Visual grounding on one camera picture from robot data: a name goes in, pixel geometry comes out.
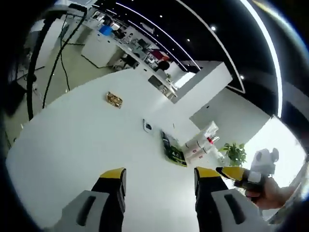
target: human hand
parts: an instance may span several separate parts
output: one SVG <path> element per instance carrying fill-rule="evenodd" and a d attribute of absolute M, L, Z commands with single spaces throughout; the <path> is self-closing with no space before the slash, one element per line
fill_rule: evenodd
<path fill-rule="evenodd" d="M 273 178 L 266 179 L 264 192 L 260 193 L 247 190 L 245 195 L 250 199 L 252 197 L 258 197 L 254 203 L 262 210 L 280 208 L 290 197 L 284 194 L 284 191 Z"/>

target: green leaves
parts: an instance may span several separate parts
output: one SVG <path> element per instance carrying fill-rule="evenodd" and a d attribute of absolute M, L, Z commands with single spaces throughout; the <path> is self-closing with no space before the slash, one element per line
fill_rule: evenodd
<path fill-rule="evenodd" d="M 242 166 L 246 162 L 245 144 L 237 146 L 236 143 L 232 145 L 226 143 L 219 151 L 226 151 L 226 155 L 231 159 L 231 166 Z"/>

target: desk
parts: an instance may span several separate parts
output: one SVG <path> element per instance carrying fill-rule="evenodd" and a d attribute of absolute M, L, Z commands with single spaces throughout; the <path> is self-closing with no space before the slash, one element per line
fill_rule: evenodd
<path fill-rule="evenodd" d="M 164 79 L 164 77 L 157 74 L 142 59 L 137 57 L 126 44 L 117 41 L 111 36 L 102 35 L 100 32 L 94 30 L 82 50 L 82 55 L 95 64 L 98 68 L 101 68 L 107 66 L 107 63 L 116 53 L 118 47 L 140 63 L 135 70 L 142 73 L 147 79 L 151 76 L 155 76 L 170 91 L 170 93 L 177 97 L 174 88 L 166 79 Z"/>
<path fill-rule="evenodd" d="M 104 100 L 107 91 L 123 99 L 121 109 Z M 145 118 L 186 142 L 199 129 L 179 112 L 172 115 L 167 109 L 172 106 L 128 69 L 77 87 L 43 109 L 24 125 L 6 160 L 34 221 L 41 228 L 52 226 L 61 209 L 90 190 L 100 174 L 126 167 L 124 232 L 198 231 L 193 168 L 216 164 L 204 158 L 184 168 L 166 161 L 158 133 L 150 135 L 142 126 Z"/>

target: blue box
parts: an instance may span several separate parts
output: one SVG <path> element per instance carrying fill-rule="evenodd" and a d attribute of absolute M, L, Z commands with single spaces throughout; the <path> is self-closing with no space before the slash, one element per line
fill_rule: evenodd
<path fill-rule="evenodd" d="M 99 32 L 101 32 L 103 35 L 110 35 L 112 33 L 112 28 L 110 26 L 104 25 L 103 27 L 101 27 Z"/>

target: white cabinet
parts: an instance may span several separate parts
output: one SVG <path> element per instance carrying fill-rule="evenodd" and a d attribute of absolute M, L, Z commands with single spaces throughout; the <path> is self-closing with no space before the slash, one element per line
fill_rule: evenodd
<path fill-rule="evenodd" d="M 102 68 L 107 66 L 117 48 L 112 39 L 94 30 L 82 49 L 82 55 L 98 68 Z"/>

